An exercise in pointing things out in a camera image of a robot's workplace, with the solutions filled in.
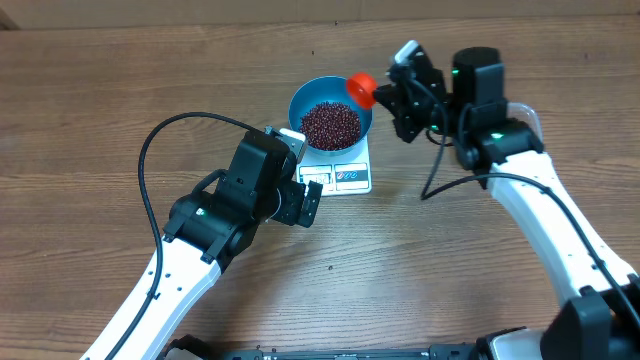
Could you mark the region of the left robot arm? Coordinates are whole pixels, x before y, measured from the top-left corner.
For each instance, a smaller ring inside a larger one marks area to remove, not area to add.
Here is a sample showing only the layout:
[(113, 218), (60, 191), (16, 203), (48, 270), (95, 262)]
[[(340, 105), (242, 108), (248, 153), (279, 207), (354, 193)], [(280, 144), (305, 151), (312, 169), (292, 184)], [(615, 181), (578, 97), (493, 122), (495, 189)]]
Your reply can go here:
[(229, 169), (174, 203), (160, 250), (84, 358), (156, 358), (262, 223), (310, 227), (322, 187), (292, 178), (306, 148), (305, 136), (292, 130), (247, 132)]

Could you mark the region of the red scoop with blue handle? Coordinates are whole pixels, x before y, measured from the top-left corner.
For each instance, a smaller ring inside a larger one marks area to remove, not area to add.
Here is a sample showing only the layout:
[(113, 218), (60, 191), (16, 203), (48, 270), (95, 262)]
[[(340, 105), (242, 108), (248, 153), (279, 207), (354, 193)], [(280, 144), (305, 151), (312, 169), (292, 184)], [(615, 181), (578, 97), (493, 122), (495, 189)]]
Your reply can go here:
[(346, 80), (346, 90), (352, 100), (361, 108), (370, 110), (375, 104), (376, 80), (369, 74), (359, 72)]

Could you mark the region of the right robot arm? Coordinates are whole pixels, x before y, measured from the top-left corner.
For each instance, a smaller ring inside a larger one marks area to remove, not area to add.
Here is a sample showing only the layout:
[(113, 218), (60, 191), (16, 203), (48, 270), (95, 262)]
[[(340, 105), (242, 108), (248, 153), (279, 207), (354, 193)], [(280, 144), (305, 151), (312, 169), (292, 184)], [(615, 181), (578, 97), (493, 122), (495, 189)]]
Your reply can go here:
[(467, 359), (635, 359), (639, 355), (639, 275), (598, 235), (556, 173), (540, 135), (509, 113), (498, 50), (471, 47), (451, 77), (407, 42), (373, 99), (405, 142), (435, 133), (452, 144), (467, 178), (511, 215), (542, 262), (559, 303), (543, 330), (480, 337)]

